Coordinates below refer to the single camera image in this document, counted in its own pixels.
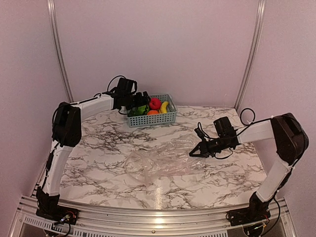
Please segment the right aluminium frame post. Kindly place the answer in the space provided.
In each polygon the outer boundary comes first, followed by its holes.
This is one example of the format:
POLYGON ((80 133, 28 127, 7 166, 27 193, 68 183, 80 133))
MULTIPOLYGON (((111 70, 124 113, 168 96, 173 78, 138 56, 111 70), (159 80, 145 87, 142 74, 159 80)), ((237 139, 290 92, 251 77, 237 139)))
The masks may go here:
POLYGON ((254 25, 254 31, 253 36, 251 40, 250 45, 250 51, 248 54, 245 70, 243 73, 241 85, 237 94, 237 98, 235 101, 234 108, 238 111, 241 108, 241 104, 243 102, 247 86, 250 81, 251 71, 253 67, 253 63, 255 60, 255 56, 257 53, 257 50, 259 48, 261 34, 262 34, 262 28, 264 23, 264 14, 266 9, 266 0, 259 0, 258 1, 258 7, 257 7, 257 13, 256 13, 256 19, 255 19, 255 25, 254 25))

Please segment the light blue plastic basket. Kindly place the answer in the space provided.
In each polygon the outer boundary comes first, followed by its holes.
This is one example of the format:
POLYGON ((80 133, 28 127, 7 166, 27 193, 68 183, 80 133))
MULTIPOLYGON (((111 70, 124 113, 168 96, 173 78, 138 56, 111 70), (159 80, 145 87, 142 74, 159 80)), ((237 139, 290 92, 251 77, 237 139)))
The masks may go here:
POLYGON ((127 116, 127 124, 129 127, 143 127, 150 125, 160 125, 174 123, 177 115, 177 107, 172 101, 172 97, 169 94, 155 94, 149 95, 151 98, 158 98, 161 103, 168 101, 169 105, 167 107, 168 113, 157 114, 157 115, 144 115, 144 116, 127 116))

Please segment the orange fake orange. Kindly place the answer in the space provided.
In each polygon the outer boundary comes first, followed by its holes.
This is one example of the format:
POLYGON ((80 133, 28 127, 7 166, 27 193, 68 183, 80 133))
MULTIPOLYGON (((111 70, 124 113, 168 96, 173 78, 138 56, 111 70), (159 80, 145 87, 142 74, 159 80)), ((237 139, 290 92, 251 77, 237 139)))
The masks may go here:
POLYGON ((157 111, 157 110, 150 110, 150 111, 147 112, 148 116, 149 115, 157 115, 157 114, 159 114, 159 111, 157 111))

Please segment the yellow fake banana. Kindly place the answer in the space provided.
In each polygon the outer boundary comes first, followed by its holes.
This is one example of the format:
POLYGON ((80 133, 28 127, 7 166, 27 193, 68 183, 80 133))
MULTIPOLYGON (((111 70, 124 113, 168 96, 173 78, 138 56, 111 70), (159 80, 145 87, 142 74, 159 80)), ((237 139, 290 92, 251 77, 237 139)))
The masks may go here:
POLYGON ((168 113, 168 111, 167 111, 168 105, 169 105, 169 102, 168 102, 168 101, 164 101, 164 102, 161 104, 161 106, 160 106, 159 113, 160 113, 160 114, 166 114, 166 113, 168 113))

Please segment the red fake apple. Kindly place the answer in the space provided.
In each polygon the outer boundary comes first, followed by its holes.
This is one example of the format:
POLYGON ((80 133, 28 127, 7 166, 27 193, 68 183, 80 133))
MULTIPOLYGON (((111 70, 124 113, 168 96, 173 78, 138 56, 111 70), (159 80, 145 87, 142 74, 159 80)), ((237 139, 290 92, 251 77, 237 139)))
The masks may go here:
POLYGON ((159 110, 161 107, 162 103, 158 98, 151 98, 149 102, 149 107, 151 110, 159 110))

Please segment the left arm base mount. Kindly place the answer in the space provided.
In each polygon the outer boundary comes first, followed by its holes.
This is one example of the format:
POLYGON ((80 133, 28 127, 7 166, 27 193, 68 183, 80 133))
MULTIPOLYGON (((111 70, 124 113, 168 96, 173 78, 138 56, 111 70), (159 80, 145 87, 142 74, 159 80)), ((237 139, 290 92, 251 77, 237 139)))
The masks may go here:
POLYGON ((53 220, 55 222, 68 222, 71 225, 77 223, 79 210, 75 208, 60 206, 60 195, 50 196, 46 194, 41 188, 36 192, 38 208, 36 215, 45 219, 53 220))

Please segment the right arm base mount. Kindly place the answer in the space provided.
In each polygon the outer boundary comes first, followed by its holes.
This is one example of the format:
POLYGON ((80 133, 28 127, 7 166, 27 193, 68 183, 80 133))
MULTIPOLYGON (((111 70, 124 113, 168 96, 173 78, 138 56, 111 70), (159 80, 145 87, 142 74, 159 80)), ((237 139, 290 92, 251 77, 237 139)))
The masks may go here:
POLYGON ((273 197, 268 201, 261 201, 257 196, 257 193, 254 192, 249 199, 248 207, 228 211, 226 219, 230 222, 231 226, 269 219, 271 216, 269 204, 272 200, 273 197))

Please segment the left aluminium frame post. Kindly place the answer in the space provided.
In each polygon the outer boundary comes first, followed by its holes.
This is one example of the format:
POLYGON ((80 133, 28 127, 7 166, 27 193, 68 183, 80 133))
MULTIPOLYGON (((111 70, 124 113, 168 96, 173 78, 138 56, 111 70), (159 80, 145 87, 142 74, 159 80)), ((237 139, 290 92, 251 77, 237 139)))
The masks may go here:
POLYGON ((54 47, 57 55, 57 61, 62 77, 62 83, 66 92, 66 96, 69 102, 73 102, 73 94, 71 91, 71 86, 66 70, 66 65, 63 58, 63 52, 62 52, 62 46, 60 42, 60 36, 58 31, 58 23, 57 23, 57 15, 56 15, 56 8, 55 8, 55 1, 54 0, 48 0, 47 1, 47 8, 49 13, 49 19, 50 19, 50 25, 51 25, 51 31, 52 31, 52 37, 54 42, 54 47))

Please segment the clear zip top bag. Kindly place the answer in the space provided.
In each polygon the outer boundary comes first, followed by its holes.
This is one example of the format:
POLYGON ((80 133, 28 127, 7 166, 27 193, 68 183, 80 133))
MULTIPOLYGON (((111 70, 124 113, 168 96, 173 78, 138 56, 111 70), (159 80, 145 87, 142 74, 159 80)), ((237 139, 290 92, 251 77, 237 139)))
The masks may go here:
POLYGON ((161 177, 200 174, 206 168, 205 158, 189 156, 195 143, 186 135, 151 149, 134 149, 125 160, 125 172, 146 187, 161 177))

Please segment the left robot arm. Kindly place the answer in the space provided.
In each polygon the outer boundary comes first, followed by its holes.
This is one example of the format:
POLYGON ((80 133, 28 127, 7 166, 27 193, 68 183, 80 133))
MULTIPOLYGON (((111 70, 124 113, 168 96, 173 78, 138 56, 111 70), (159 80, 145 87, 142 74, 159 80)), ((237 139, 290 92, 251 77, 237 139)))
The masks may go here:
POLYGON ((130 111, 149 104, 147 92, 137 90, 137 82, 118 76, 117 85, 79 102, 62 102, 52 117, 52 146, 45 166, 45 176, 36 197, 39 209, 52 220, 62 216, 58 205, 60 182, 66 161, 81 140, 81 122, 90 116, 109 110, 125 108, 130 111))

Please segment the front aluminium rail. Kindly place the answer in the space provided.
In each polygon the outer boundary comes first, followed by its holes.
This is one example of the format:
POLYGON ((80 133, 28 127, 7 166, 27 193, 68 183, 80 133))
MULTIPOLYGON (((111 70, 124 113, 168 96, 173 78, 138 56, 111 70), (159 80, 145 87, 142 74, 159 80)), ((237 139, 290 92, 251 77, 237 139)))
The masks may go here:
MULTIPOLYGON (((77 223, 71 228, 72 237, 243 237, 245 230, 252 227, 252 224, 233 227, 226 219, 229 210, 246 204, 182 210, 104 207, 66 200, 60 200, 60 205, 79 211, 77 223)), ((38 217, 37 207, 34 197, 21 197, 9 236, 67 232, 67 226, 52 229, 53 221, 38 217)))

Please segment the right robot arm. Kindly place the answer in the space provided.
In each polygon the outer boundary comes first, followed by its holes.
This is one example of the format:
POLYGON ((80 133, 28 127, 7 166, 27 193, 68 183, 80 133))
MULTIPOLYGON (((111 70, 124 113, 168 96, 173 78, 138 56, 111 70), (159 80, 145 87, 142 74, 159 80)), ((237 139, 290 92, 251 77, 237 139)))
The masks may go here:
POLYGON ((235 129, 228 117, 214 121, 216 138, 211 138, 199 124, 195 129, 200 142, 189 155, 196 158, 213 157, 223 150, 233 151, 246 143, 271 141, 276 150, 276 160, 266 179, 252 195, 244 216, 255 221, 264 213, 264 204, 268 204, 289 179, 296 163, 309 146, 309 139, 299 121, 292 113, 252 122, 240 129, 235 129))

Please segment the aluminium frame post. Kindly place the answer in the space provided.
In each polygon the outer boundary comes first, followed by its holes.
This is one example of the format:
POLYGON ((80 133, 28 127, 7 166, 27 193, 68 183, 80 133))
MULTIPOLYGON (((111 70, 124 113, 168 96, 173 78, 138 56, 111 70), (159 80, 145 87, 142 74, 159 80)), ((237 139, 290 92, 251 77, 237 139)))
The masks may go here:
POLYGON ((50 25, 51 25, 51 31, 52 31, 52 37, 54 42, 54 47, 57 55, 57 61, 62 77, 62 83, 66 92, 66 96, 69 102, 73 102, 73 94, 71 91, 71 86, 66 70, 66 65, 63 58, 63 52, 62 52, 62 46, 60 42, 60 36, 58 31, 58 23, 57 23, 57 15, 56 15, 56 8, 55 8, 55 1, 54 0, 48 0, 47 1, 47 8, 49 13, 49 19, 50 19, 50 25))
POLYGON ((253 67, 253 63, 255 60, 255 56, 257 53, 257 50, 259 48, 261 34, 262 34, 262 28, 264 23, 264 14, 266 9, 266 0, 259 0, 258 1, 258 7, 257 7, 257 13, 256 13, 256 19, 255 19, 255 25, 254 25, 254 31, 253 36, 251 40, 250 45, 250 51, 248 54, 245 70, 243 73, 241 85, 237 94, 237 98, 235 101, 234 108, 238 111, 241 108, 241 104, 243 102, 247 86, 250 81, 251 71, 253 67))

